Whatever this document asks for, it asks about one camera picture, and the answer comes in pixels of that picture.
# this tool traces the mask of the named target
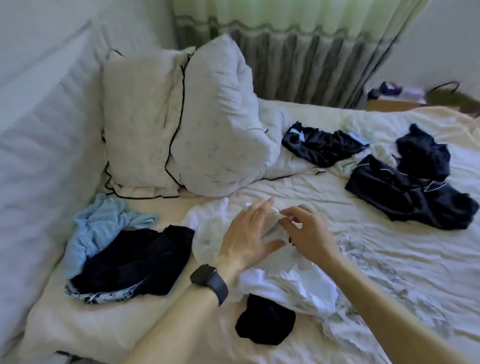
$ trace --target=left hand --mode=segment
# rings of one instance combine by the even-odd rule
[[[228,262],[242,272],[285,246],[283,240],[274,240],[268,244],[260,241],[262,227],[271,213],[274,201],[273,198],[268,201],[260,200],[235,217],[223,237],[218,255],[220,261]]]

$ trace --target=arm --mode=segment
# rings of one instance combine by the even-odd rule
[[[302,223],[299,229],[288,219],[280,221],[298,251],[327,273],[350,300],[393,364],[470,363],[346,259],[325,219],[305,206],[281,213]]]
[[[230,288],[236,277],[285,242],[265,245],[260,234],[273,199],[259,201],[240,212],[224,236],[218,258],[211,265]],[[139,341],[125,364],[187,363],[210,315],[218,308],[213,291],[191,285]]]

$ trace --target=forearm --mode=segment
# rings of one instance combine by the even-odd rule
[[[350,300],[393,364],[467,364],[458,351],[344,257],[327,273]]]
[[[228,286],[241,271],[227,261],[212,265]],[[125,364],[187,363],[202,329],[217,308],[218,298],[212,290],[191,285],[140,340]]]

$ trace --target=wooden nightstand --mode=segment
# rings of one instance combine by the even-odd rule
[[[394,111],[407,111],[415,108],[425,106],[425,104],[419,104],[411,101],[392,101],[392,100],[370,100],[365,108],[366,111],[381,111],[381,112],[394,112]]]

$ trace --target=bedsheet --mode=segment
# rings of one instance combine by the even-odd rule
[[[445,108],[421,108],[382,114],[280,103],[304,125],[334,131],[349,117],[371,125],[383,143],[408,132],[411,122],[447,143],[452,154],[448,181],[480,201],[480,130],[475,121]],[[383,213],[345,191],[347,179],[332,173],[299,174],[275,181],[257,181],[229,197],[244,205],[258,198],[276,198],[278,209],[307,204],[325,215],[334,234],[361,237],[411,284],[438,301],[453,326],[448,342],[480,363],[480,218],[465,231],[440,231],[417,222],[392,222]],[[211,199],[130,201],[130,207],[160,214],[158,228],[179,223],[189,207]],[[189,285],[198,266],[191,259],[166,297],[141,296],[123,303],[89,306],[67,297],[55,272],[30,312],[20,356],[67,351],[106,363],[120,363],[141,336]],[[292,333],[278,347],[253,344],[238,337],[235,323],[246,307],[219,308],[207,325],[191,363],[369,363],[364,355],[346,352],[322,336],[308,315],[297,315]]]

